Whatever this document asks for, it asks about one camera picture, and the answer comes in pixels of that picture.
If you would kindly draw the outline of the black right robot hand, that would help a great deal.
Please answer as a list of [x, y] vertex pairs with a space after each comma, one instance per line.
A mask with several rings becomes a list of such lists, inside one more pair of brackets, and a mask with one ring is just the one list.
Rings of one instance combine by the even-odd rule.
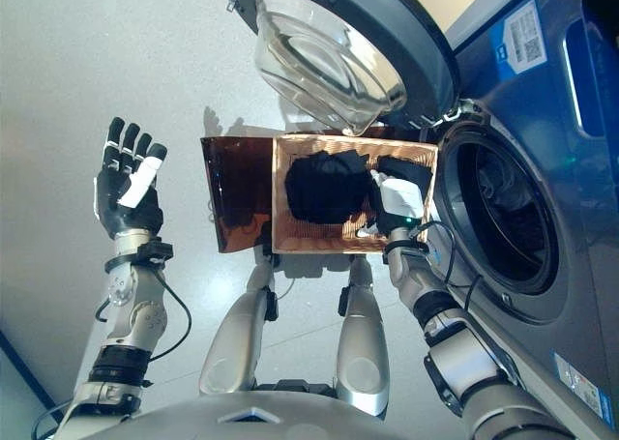
[[419, 225], [425, 212], [425, 202], [419, 186], [375, 169], [369, 173], [369, 203], [375, 216], [357, 230], [356, 236], [367, 238], [380, 234], [389, 237], [397, 228], [412, 229]]

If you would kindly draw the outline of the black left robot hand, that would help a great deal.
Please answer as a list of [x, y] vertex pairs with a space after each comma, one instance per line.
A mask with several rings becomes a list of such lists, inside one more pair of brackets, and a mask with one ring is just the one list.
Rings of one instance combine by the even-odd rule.
[[132, 229], [159, 233], [163, 212], [156, 179], [166, 155], [167, 148], [138, 124], [111, 120], [93, 197], [94, 215], [110, 239]]

